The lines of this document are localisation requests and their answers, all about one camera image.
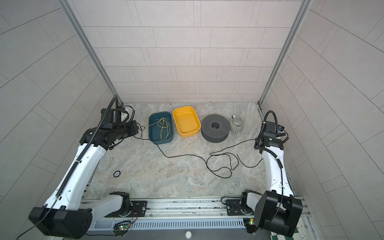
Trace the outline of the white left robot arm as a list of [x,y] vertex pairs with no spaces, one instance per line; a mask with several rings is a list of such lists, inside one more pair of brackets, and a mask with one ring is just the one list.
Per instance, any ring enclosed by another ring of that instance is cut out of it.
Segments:
[[81,208],[84,191],[104,154],[116,146],[117,140],[133,137],[139,126],[127,114],[115,95],[107,108],[102,109],[97,127],[88,129],[82,136],[78,151],[58,188],[43,207],[34,207],[29,220],[45,236],[80,239],[99,219],[116,214],[126,217],[133,207],[129,193],[112,192],[107,197]]

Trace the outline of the grey perforated cable spool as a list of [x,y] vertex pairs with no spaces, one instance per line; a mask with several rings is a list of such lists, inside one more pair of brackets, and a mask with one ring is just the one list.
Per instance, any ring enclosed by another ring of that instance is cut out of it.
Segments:
[[230,122],[223,116],[212,114],[202,120],[201,133],[210,143],[221,143],[227,139],[231,130]]

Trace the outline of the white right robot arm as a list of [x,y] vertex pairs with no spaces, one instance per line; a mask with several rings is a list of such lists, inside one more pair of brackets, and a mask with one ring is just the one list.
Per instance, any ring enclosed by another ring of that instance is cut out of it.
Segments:
[[284,143],[288,138],[275,112],[269,110],[254,145],[265,163],[267,189],[263,194],[245,190],[240,201],[243,212],[254,215],[245,222],[249,234],[267,230],[290,238],[295,233],[303,205],[288,183],[284,164]]

